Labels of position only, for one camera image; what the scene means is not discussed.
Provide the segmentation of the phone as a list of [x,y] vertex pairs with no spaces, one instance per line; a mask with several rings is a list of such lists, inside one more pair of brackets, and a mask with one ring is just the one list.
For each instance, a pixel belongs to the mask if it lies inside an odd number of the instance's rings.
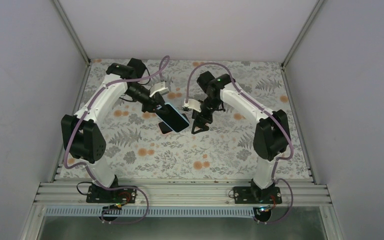
[[164,106],[165,113],[156,113],[156,115],[159,117],[161,122],[164,122],[172,129],[172,132],[179,133],[190,126],[188,118],[184,114],[177,111],[173,105],[166,102]]
[[162,121],[158,123],[158,128],[163,135],[166,135],[173,131],[167,124]]

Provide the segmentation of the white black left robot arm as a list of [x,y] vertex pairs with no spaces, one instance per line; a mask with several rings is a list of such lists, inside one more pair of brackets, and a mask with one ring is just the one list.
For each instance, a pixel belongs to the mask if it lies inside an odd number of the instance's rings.
[[149,113],[166,113],[163,94],[168,87],[165,81],[146,88],[142,81],[156,76],[161,77],[170,57],[166,55],[160,62],[158,71],[144,76],[145,64],[131,58],[128,64],[112,63],[106,70],[102,83],[92,97],[73,115],[64,115],[61,130],[64,146],[63,165],[69,170],[84,166],[98,188],[99,196],[111,203],[119,197],[118,180],[104,159],[106,140],[101,126],[116,101],[129,96],[142,104],[142,110]]

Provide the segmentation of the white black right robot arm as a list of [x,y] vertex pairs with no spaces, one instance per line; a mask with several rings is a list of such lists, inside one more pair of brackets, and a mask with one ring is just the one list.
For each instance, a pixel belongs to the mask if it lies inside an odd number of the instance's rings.
[[288,116],[283,110],[273,111],[257,102],[240,88],[229,74],[214,77],[209,71],[196,80],[206,94],[204,100],[186,100],[184,109],[192,109],[191,133],[198,134],[209,130],[213,113],[222,111],[228,104],[245,119],[255,124],[253,149],[259,156],[257,169],[250,183],[250,195],[254,202],[264,203],[269,199],[276,183],[274,180],[277,160],[290,146]]

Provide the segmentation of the floral patterned table mat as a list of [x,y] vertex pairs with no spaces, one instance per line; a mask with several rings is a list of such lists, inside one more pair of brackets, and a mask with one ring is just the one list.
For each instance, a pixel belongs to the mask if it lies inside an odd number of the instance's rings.
[[[289,98],[276,62],[224,61],[221,66],[202,61],[171,60],[162,80],[169,86],[165,100],[181,109],[185,94],[203,100],[206,95],[196,82],[200,73],[210,71],[218,77],[231,72],[240,87],[272,110],[288,115],[294,156],[282,160],[276,176],[284,179],[309,179],[299,134]],[[259,156],[253,148],[256,126],[230,105],[213,114],[209,130],[191,134],[162,133],[159,118],[141,111],[141,104],[118,100],[101,122],[106,141],[104,159],[120,179],[251,179]]]

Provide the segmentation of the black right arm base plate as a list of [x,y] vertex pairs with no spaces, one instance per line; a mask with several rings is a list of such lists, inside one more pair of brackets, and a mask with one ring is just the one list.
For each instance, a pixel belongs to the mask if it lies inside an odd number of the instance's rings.
[[282,194],[279,187],[271,186],[265,189],[251,186],[235,186],[233,199],[235,204],[282,204]]

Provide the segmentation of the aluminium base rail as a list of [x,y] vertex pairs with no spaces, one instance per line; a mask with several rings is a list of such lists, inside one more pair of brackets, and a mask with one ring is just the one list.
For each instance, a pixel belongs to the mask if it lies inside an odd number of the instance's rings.
[[[138,187],[145,194],[138,193],[136,206],[145,206],[146,199],[152,207],[232,207],[233,187],[249,186],[246,180],[181,180],[163,179],[136,180],[129,184]],[[86,205],[87,182],[74,179],[41,183],[34,197],[37,205]],[[289,186],[280,182],[281,207],[293,201],[295,207],[320,207],[332,205],[326,185],[306,180],[289,180]]]

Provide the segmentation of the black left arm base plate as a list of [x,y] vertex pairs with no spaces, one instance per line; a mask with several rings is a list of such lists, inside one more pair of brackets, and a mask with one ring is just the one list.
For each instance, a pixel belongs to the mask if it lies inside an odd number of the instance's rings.
[[85,201],[87,203],[100,204],[134,204],[136,201],[136,196],[136,189],[122,188],[119,190],[105,190],[92,184],[88,188]]

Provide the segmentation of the aluminium frame post right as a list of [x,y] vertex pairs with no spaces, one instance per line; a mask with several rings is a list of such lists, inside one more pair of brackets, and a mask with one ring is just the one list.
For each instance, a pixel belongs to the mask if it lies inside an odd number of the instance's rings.
[[296,39],[294,40],[294,42],[293,42],[291,48],[289,49],[286,57],[284,58],[283,62],[281,63],[281,68],[283,71],[285,71],[286,67],[288,66],[288,64],[292,60],[295,52],[297,51],[298,47],[300,46],[302,40],[306,36],[307,32],[309,31],[310,27],[312,26],[314,20],[318,16],[320,9],[323,7],[325,2],[326,2],[325,0],[317,0],[315,2],[311,12],[309,13],[307,19],[305,20],[301,30],[299,31]]

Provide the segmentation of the aluminium frame post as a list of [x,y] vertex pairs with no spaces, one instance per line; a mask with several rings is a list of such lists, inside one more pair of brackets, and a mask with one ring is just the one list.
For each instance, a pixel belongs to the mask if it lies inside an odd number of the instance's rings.
[[289,49],[286,57],[284,58],[283,62],[281,63],[281,68],[283,71],[285,71],[286,67],[288,66],[288,64],[292,60],[295,52],[297,51],[298,47],[300,46],[302,40],[306,36],[307,32],[309,31],[310,27],[312,26],[314,20],[318,16],[320,9],[323,7],[325,2],[326,2],[325,0],[317,0],[315,2],[311,12],[309,13],[307,19],[305,20],[301,30],[299,31],[296,39],[294,40],[294,42],[293,42],[291,48]]
[[82,59],[85,61],[85,63],[89,65],[89,63],[91,62],[91,59],[89,58],[83,44],[81,43],[81,40],[80,40],[78,34],[76,33],[74,26],[72,25],[72,23],[68,17],[68,14],[66,13],[61,1],[60,0],[52,0],[52,3],[54,4],[56,11],[58,12],[66,30],[68,31],[68,34],[69,34],[71,40],[73,41],[77,51],[80,53],[80,55],[81,55]]

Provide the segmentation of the aluminium frame post left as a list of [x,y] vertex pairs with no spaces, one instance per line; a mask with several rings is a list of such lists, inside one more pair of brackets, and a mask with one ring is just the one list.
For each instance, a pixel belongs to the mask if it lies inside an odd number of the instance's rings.
[[89,63],[91,62],[91,59],[89,58],[83,44],[81,43],[81,40],[80,40],[78,34],[76,33],[74,26],[72,25],[72,23],[68,17],[68,14],[66,13],[61,1],[60,0],[52,0],[52,3],[54,4],[56,11],[58,12],[66,30],[68,31],[68,34],[69,34],[71,40],[73,41],[77,51],[80,53],[80,55],[81,55],[82,59],[85,61],[85,63],[89,65]]

